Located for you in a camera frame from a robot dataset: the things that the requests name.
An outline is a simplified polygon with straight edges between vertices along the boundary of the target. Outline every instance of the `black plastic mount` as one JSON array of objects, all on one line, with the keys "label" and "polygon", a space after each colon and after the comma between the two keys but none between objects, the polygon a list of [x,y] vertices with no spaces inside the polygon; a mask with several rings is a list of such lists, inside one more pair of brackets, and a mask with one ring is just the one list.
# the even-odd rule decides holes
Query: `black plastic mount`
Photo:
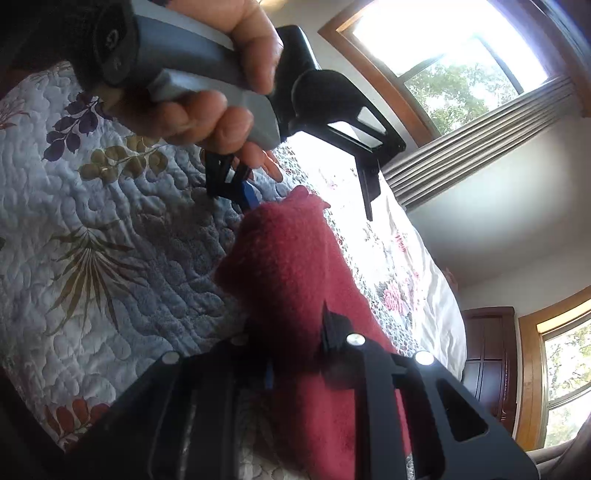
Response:
[{"label": "black plastic mount", "polygon": [[165,353],[66,455],[59,478],[236,480],[235,403],[263,385],[258,352],[228,340],[203,355]]},{"label": "black plastic mount", "polygon": [[324,378],[355,389],[357,480],[406,478],[396,389],[417,479],[538,480],[532,460],[436,359],[423,365],[350,334],[350,321],[325,309]]},{"label": "black plastic mount", "polygon": [[[532,460],[437,360],[388,353],[326,308],[321,339],[327,387],[355,390],[356,480],[407,478],[395,390],[417,479],[538,479]],[[235,480],[238,392],[272,388],[262,352],[234,338],[204,355],[166,353],[66,455],[61,478]]]},{"label": "black plastic mount", "polygon": [[[269,100],[277,116],[281,140],[285,141],[303,131],[354,156],[365,213],[368,220],[372,220],[371,202],[381,193],[378,176],[380,168],[404,151],[406,144],[381,112],[351,81],[338,72],[320,70],[308,39],[300,27],[280,27],[277,33],[283,41],[284,49],[275,73],[275,89],[269,95]],[[381,128],[360,119],[364,108]],[[359,138],[368,141],[339,131],[332,126],[337,122],[345,122],[354,127]],[[221,165],[225,168],[228,161],[231,162],[231,159],[222,159]],[[206,173],[207,192],[212,196],[234,201],[243,211],[257,205],[258,202],[251,203],[252,196],[249,197],[249,193],[252,187],[246,181],[240,188],[237,183],[232,187],[226,186],[226,177],[218,164],[216,162],[214,173],[209,170]],[[239,178],[245,180],[246,176],[240,175]]]},{"label": "black plastic mount", "polygon": [[243,213],[259,205],[254,189],[247,181],[250,168],[240,162],[233,177],[228,181],[234,155],[220,155],[210,151],[204,151],[203,154],[206,189],[210,197],[230,199],[240,207]]}]

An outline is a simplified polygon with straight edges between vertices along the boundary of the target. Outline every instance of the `quilted bedspread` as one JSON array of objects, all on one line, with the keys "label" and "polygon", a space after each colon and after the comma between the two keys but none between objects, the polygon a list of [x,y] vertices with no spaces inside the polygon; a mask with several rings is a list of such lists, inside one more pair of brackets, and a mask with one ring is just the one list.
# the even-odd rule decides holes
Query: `quilted bedspread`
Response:
[{"label": "quilted bedspread", "polygon": [[[254,172],[256,194],[279,201],[304,184],[331,204],[358,287],[396,348],[413,353],[443,276],[393,196],[367,222],[353,159],[314,147],[304,161],[302,145],[296,136],[275,151],[281,183]],[[0,102],[0,148],[2,366],[68,449],[164,352],[202,353],[241,330],[243,313],[212,281],[241,214],[207,197],[198,147],[134,135],[68,64]],[[245,395],[241,408],[242,477],[296,475],[258,403]]]}]

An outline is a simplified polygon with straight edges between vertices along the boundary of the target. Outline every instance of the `wooden cabinet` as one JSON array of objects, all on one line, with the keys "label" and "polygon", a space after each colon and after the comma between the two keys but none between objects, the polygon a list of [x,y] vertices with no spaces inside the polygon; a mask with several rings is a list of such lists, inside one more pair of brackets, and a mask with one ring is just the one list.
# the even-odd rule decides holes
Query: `wooden cabinet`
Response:
[{"label": "wooden cabinet", "polygon": [[467,346],[462,384],[513,433],[517,410],[515,310],[465,310],[462,318]]}]

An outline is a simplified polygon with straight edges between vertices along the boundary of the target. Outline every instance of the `ceiling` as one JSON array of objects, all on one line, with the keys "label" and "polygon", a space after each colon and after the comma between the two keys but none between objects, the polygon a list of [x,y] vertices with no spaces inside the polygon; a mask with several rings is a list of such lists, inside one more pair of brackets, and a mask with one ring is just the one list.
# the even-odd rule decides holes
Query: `ceiling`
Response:
[{"label": "ceiling", "polygon": [[590,184],[591,119],[569,117],[408,216],[465,287],[588,234]]}]

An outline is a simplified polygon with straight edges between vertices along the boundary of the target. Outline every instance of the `curtain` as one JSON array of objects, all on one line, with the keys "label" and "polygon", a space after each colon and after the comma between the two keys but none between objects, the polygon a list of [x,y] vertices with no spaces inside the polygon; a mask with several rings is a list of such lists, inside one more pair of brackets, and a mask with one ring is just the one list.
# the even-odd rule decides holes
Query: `curtain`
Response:
[{"label": "curtain", "polygon": [[412,209],[582,107],[570,78],[555,77],[463,127],[386,165],[398,203]]}]

